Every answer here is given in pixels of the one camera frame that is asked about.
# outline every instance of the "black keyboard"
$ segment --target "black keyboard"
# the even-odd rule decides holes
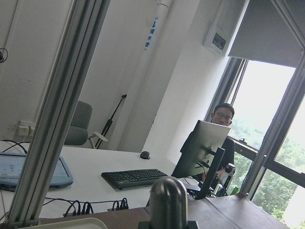
[[[152,185],[156,179],[167,176],[158,169],[137,169],[102,173],[109,184],[118,189],[140,185]]]

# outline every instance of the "metal pole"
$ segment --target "metal pole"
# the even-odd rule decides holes
[[[114,110],[113,114],[111,115],[111,118],[108,119],[106,125],[104,126],[104,128],[103,128],[103,130],[101,132],[101,135],[105,136],[107,134],[107,132],[108,132],[108,130],[109,130],[111,124],[112,124],[112,119],[113,119],[117,109],[119,108],[119,106],[120,106],[121,102],[123,101],[123,99],[126,98],[126,97],[127,97],[126,94],[121,96],[121,100],[120,100],[119,104],[117,105],[116,109]],[[96,144],[95,144],[95,147],[98,149],[100,147],[101,143],[102,143],[102,140],[99,138],[97,140]]]
[[[206,178],[202,184],[202,187],[200,189],[199,194],[197,195],[196,199],[204,199],[206,197],[206,195],[209,192],[211,183],[214,179],[215,173],[220,165],[220,162],[224,156],[224,152],[225,150],[218,147],[216,150],[216,153],[214,153],[214,158],[213,161],[211,163],[210,169],[208,171],[208,174],[206,175]]]
[[[152,24],[152,28],[149,31],[145,47],[140,58],[137,70],[132,79],[131,86],[128,90],[128,98],[125,100],[121,110],[120,118],[114,127],[111,141],[109,142],[108,149],[117,150],[120,145],[124,130],[128,124],[128,120],[132,114],[132,110],[136,104],[137,96],[141,90],[143,80],[147,74],[151,59],[154,54],[154,50],[157,46],[157,42],[160,38],[162,28],[164,26],[166,16],[170,9],[172,0],[158,0],[158,11],[155,20]]]
[[[110,0],[75,0],[6,228],[37,225]]]

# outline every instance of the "office chair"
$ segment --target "office chair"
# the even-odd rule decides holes
[[[85,144],[87,140],[89,140],[92,148],[95,148],[92,142],[92,138],[96,136],[99,137],[102,141],[108,141],[104,136],[97,132],[94,132],[89,136],[88,126],[91,114],[92,107],[90,104],[82,101],[77,102],[66,140],[64,142],[65,145],[81,146]]]

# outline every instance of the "gray chair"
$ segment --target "gray chair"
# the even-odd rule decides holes
[[[90,104],[78,101],[64,142],[65,145],[81,146],[88,140],[88,126],[92,114]]]

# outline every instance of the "water bottle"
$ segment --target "water bottle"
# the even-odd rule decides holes
[[[218,197],[221,197],[221,196],[225,195],[225,192],[226,192],[226,190],[228,189],[228,187],[231,183],[231,180],[232,180],[232,177],[235,173],[235,170],[236,170],[236,166],[231,164],[231,163],[227,164],[227,166],[225,167],[224,173],[219,178],[219,182],[218,182],[218,184],[215,188],[215,191],[214,191],[214,193]]]

